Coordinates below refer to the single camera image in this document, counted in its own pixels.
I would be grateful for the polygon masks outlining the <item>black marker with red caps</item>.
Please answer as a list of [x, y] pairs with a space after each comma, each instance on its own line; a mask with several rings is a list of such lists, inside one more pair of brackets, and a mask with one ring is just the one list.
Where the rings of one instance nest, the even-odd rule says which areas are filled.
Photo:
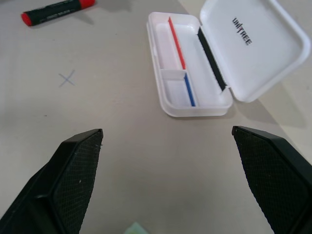
[[27, 26], [36, 26], [68, 14], [83, 10], [95, 4], [96, 0], [64, 0], [45, 7], [21, 13]]

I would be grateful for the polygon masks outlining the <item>white plastic pencil case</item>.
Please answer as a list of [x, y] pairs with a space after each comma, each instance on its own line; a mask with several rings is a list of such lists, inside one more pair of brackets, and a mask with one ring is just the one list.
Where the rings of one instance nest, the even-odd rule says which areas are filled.
[[200, 16], [152, 12], [147, 32], [160, 106], [215, 117], [252, 102], [309, 56], [311, 42], [277, 0], [206, 0]]

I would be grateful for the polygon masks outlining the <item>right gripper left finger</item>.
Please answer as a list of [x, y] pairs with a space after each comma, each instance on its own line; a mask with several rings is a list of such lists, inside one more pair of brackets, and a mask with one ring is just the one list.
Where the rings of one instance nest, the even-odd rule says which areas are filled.
[[102, 129], [63, 141], [0, 219], [0, 234], [79, 234], [93, 192]]

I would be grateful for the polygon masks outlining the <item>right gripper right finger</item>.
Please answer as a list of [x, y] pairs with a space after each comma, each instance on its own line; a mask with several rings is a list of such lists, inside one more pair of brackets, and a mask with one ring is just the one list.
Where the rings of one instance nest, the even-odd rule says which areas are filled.
[[312, 165], [284, 138], [234, 126], [251, 192], [274, 234], [312, 234]]

